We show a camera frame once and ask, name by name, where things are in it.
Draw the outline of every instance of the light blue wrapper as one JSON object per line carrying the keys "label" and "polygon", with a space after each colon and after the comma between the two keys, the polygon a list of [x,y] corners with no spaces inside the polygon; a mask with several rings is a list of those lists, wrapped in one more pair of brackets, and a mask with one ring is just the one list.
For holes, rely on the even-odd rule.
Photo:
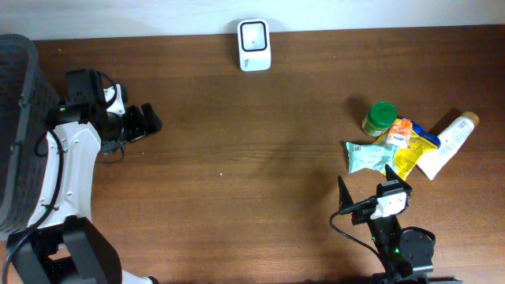
{"label": "light blue wrapper", "polygon": [[352,174],[361,169],[377,170],[384,172],[384,167],[389,165],[395,172],[395,158],[397,146],[394,145],[356,145],[346,143],[349,152],[349,173]]}

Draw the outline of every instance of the white wall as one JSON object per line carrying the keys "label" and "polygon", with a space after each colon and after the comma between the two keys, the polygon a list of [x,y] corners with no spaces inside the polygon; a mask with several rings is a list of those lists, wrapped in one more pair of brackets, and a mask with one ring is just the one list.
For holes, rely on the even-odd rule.
{"label": "white wall", "polygon": [[505,0],[0,0],[0,32],[31,39],[504,24]]}

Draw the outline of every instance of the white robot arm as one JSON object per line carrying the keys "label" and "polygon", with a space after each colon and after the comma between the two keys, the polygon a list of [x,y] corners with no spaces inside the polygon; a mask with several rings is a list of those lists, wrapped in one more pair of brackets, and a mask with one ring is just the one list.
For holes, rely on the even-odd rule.
{"label": "white robot arm", "polygon": [[[112,87],[102,89],[100,77],[106,77]],[[33,232],[28,241],[22,241],[24,232],[9,236],[10,259],[25,283],[156,284],[155,278],[122,270],[118,254],[92,225],[91,194],[99,151],[108,155],[121,148],[124,154],[124,144],[157,133],[162,123],[149,104],[142,106],[143,114],[136,106],[125,108],[125,89],[95,70],[67,73],[67,83],[65,104],[53,109],[47,119],[52,128],[46,134],[47,164],[27,224]],[[103,92],[97,92],[96,86]],[[70,256],[49,260],[61,247]]]}

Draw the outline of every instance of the green jar lid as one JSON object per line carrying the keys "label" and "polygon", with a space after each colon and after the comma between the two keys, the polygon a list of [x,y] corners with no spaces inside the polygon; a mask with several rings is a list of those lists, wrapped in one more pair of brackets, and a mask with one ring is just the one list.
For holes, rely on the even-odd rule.
{"label": "green jar lid", "polygon": [[395,119],[398,117],[395,106],[388,102],[378,102],[372,106],[368,113],[368,120],[375,127],[386,129],[393,125]]}

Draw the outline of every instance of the brown cap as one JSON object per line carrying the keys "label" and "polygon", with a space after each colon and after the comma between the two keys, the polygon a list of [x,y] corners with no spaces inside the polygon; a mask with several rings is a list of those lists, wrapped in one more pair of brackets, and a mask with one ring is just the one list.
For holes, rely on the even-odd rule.
{"label": "brown cap", "polygon": [[479,124],[479,117],[471,111],[465,111],[461,116],[472,121],[473,126],[477,126]]}

